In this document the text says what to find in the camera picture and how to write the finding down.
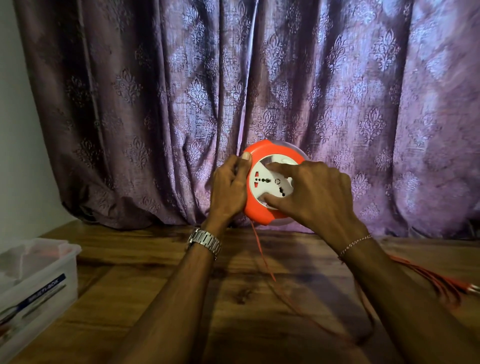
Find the wooden table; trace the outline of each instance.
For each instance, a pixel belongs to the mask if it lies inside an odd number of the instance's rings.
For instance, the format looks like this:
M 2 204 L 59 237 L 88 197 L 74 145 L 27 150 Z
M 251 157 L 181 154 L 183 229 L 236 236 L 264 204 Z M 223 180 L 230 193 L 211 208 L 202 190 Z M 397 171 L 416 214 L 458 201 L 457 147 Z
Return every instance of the wooden table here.
M 81 245 L 79 300 L 13 363 L 106 363 L 182 258 L 190 232 L 188 227 L 115 231 L 74 221 L 46 234 Z M 350 335 L 369 329 L 349 270 L 324 242 L 300 233 L 259 235 L 271 269 L 306 313 Z M 478 243 L 386 238 L 381 244 L 438 273 L 480 283 Z M 229 230 L 209 284 L 195 361 L 402 362 L 380 324 L 362 348 L 342 344 L 292 314 L 272 293 L 270 277 L 260 272 L 265 270 L 252 230 Z M 480 337 L 479 297 L 466 297 L 454 314 Z

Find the person's left hand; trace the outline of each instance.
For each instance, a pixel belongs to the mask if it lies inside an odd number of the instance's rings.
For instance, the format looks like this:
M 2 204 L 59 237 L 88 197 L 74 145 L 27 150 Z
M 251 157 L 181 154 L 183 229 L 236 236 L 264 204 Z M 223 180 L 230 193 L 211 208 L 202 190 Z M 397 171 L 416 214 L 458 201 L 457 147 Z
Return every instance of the person's left hand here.
M 250 153 L 230 156 L 213 175 L 210 211 L 202 229 L 218 237 L 247 203 L 247 175 L 252 166 Z

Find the clear plastic box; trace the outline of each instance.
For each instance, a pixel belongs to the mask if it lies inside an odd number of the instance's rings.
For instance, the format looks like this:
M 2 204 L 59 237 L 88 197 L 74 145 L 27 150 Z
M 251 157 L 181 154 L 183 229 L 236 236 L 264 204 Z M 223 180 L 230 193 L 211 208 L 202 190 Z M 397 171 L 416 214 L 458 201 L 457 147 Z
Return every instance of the clear plastic box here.
M 66 240 L 39 238 L 0 252 L 0 363 L 10 361 L 77 300 L 81 250 Z

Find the metal watch band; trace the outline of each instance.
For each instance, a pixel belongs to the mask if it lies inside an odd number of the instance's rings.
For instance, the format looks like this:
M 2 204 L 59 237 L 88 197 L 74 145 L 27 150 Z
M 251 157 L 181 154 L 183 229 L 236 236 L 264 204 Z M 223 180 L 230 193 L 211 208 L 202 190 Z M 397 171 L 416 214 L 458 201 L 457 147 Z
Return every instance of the metal watch band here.
M 187 249 L 189 249 L 193 243 L 199 243 L 210 250 L 216 260 L 216 256 L 220 252 L 221 243 L 220 240 L 218 240 L 215 236 L 209 232 L 196 228 L 190 235 L 190 238 L 188 238 Z

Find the white wall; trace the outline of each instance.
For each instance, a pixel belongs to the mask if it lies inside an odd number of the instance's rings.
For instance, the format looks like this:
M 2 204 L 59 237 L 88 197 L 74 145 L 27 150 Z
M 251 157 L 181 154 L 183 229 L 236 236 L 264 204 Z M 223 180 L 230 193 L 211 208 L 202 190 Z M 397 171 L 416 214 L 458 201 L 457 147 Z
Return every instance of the white wall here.
M 12 3 L 0 0 L 0 250 L 73 219 L 53 179 Z

